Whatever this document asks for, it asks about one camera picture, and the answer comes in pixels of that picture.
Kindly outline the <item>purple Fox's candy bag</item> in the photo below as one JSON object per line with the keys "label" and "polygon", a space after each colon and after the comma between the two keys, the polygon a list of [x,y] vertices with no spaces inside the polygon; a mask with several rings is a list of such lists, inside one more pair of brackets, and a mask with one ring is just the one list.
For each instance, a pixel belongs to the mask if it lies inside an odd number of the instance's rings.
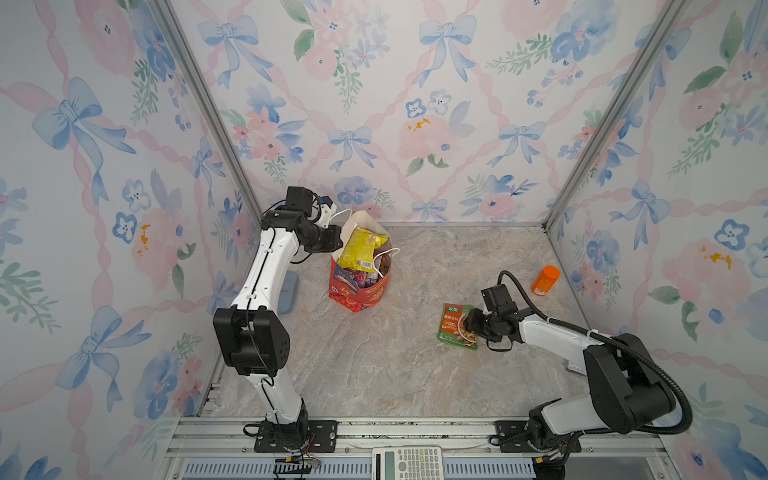
{"label": "purple Fox's candy bag", "polygon": [[336,268],[334,271],[334,279],[350,289],[357,291],[359,289],[372,288],[383,279],[383,276],[376,271],[365,272],[354,269]]}

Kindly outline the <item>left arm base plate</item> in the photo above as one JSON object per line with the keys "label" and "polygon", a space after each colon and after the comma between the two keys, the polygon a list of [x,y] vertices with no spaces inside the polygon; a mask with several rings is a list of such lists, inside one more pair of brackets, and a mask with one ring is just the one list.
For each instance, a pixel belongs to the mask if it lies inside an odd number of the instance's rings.
{"label": "left arm base plate", "polygon": [[339,423],[335,420],[299,420],[276,424],[267,420],[258,425],[254,437],[256,453],[333,453]]}

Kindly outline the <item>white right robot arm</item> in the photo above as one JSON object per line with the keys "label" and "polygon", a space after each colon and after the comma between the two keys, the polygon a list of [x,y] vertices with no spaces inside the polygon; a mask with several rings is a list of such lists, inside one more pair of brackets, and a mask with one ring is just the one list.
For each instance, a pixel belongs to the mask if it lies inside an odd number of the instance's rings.
{"label": "white right robot arm", "polygon": [[558,354],[587,377],[588,393],[535,407],[523,432],[508,440],[497,438],[499,446],[524,442],[550,452],[583,434],[677,435],[692,423],[685,393],[632,334],[608,337],[552,317],[524,319],[520,312],[480,309],[471,310],[461,326],[488,343],[508,338]]}

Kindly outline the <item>red paper gift bag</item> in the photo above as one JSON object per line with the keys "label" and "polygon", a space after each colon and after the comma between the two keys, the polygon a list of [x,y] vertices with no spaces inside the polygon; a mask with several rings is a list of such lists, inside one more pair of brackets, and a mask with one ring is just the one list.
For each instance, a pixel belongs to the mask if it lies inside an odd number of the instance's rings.
{"label": "red paper gift bag", "polygon": [[393,257],[400,251],[389,233],[364,211],[341,229],[342,247],[331,254],[329,297],[352,312],[377,305],[386,292]]}

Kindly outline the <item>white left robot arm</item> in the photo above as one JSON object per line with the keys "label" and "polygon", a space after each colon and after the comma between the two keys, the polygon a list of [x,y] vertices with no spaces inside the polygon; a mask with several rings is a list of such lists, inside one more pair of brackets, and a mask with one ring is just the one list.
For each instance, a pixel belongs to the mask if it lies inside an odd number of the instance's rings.
{"label": "white left robot arm", "polygon": [[227,366],[245,377],[267,407],[266,420],[275,425],[299,421],[304,402],[284,371],[290,336],[278,318],[278,304],[289,266],[303,249],[309,254],[332,253],[343,246],[341,227],[331,218],[336,206],[320,201],[312,209],[282,205],[265,215],[255,259],[230,306],[213,314],[213,326]]}

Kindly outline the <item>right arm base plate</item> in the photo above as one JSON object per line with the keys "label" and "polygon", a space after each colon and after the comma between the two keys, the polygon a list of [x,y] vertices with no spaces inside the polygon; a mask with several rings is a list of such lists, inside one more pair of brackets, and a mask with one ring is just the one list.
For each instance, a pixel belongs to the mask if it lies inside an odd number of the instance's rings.
{"label": "right arm base plate", "polygon": [[489,443],[502,453],[563,453],[570,440],[570,434],[556,435],[536,420],[499,420],[494,428]]}

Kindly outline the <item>yellow snack packet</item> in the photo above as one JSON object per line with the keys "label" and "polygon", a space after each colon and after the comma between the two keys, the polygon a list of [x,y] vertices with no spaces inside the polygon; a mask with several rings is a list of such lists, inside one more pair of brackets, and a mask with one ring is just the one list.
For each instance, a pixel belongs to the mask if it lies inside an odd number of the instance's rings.
{"label": "yellow snack packet", "polygon": [[375,251],[389,240],[386,234],[378,234],[370,230],[356,227],[336,260],[342,269],[350,269],[366,273],[375,271]]}

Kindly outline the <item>green nut snack packet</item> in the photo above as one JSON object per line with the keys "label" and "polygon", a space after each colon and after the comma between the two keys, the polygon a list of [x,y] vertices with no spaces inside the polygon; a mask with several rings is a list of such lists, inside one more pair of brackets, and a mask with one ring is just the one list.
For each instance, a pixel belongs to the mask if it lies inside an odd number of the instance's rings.
{"label": "green nut snack packet", "polygon": [[437,330],[437,339],[450,346],[476,350],[477,338],[465,326],[465,321],[473,309],[471,305],[445,303]]}

